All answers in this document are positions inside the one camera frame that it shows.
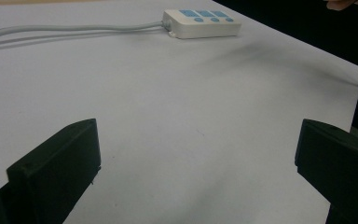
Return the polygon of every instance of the white table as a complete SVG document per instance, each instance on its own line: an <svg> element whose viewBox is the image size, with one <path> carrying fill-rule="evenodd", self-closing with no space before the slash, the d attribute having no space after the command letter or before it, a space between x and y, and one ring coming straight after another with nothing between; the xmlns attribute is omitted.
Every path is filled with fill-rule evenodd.
<svg viewBox="0 0 358 224"><path fill-rule="evenodd" d="M302 119L348 130L358 66L209 0L0 6L0 28L138 24L167 8L225 10L236 37L163 29L0 45L0 187L64 126L96 118L103 169L65 223L323 224L294 165ZM0 41L54 33L0 37Z"/></svg>

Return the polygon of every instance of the cable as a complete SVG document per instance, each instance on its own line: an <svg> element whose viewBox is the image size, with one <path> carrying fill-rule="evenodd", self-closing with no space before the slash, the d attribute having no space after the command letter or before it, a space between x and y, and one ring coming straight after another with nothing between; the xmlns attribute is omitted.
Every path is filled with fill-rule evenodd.
<svg viewBox="0 0 358 224"><path fill-rule="evenodd" d="M164 21L157 21L141 25L133 26L114 26L114 25L79 25L79 26L56 26L56 25L26 25L26 26L13 26L0 29L0 36L10 35L22 32L32 31L91 31L91 30L110 30L110 31L135 31L143 30L152 27L164 27L167 28L170 25Z"/></svg>

